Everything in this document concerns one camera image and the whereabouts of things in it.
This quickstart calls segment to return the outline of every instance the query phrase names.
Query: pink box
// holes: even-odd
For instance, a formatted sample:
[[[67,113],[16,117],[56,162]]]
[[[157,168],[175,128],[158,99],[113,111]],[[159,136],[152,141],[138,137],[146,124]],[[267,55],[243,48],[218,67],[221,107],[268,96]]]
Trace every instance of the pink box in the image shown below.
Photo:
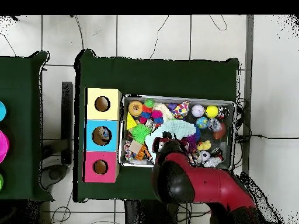
[[[93,169],[93,164],[96,161],[102,160],[107,164],[105,174],[97,174]],[[86,183],[115,183],[119,174],[119,163],[117,161],[117,152],[98,152],[87,151],[85,164],[85,178]]]

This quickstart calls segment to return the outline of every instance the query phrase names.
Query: stacked cubes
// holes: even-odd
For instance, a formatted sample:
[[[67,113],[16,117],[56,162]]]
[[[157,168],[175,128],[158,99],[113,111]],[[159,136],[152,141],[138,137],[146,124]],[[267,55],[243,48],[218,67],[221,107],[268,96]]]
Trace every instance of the stacked cubes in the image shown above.
[[[121,93],[117,89],[85,89],[85,158],[83,181],[114,183],[119,173]]]

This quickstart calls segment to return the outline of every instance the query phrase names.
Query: shape sorter box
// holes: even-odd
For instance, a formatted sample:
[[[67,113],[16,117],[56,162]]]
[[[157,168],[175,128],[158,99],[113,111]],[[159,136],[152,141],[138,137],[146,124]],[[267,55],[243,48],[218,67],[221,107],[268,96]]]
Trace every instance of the shape sorter box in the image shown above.
[[[84,182],[114,183],[119,173],[117,151],[119,145],[121,93],[117,89],[85,88],[85,164]],[[110,136],[108,143],[93,139],[98,127],[105,127]],[[106,171],[97,173],[95,163],[105,164]]]
[[[121,93],[117,89],[86,88],[87,95],[87,119],[88,120],[119,120]],[[98,98],[104,97],[108,101],[108,109],[99,111],[96,109]]]
[[[86,125],[86,151],[108,151],[113,152],[118,150],[119,138],[119,122],[105,120],[87,120]],[[98,145],[92,140],[92,134],[95,128],[106,127],[112,137],[107,145]]]
[[[106,163],[106,172],[98,174],[95,172],[94,164],[98,161]],[[85,154],[85,177],[86,183],[115,183],[119,174],[117,152],[95,152],[87,151]]]

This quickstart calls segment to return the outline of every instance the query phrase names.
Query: yellow box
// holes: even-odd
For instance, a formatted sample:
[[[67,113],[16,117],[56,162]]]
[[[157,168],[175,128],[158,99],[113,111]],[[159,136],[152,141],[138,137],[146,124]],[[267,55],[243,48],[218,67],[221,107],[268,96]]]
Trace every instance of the yellow box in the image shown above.
[[[89,87],[87,88],[86,93],[87,119],[119,120],[121,93],[117,89],[100,89]],[[103,111],[104,102],[108,102],[109,108]]]

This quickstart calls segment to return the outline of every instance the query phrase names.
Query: pink plate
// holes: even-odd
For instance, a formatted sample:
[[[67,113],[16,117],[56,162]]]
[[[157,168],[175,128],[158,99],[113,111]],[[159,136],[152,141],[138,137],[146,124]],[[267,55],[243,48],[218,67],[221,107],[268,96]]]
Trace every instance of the pink plate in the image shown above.
[[[7,136],[0,131],[0,163],[3,162],[9,149],[9,140]]]

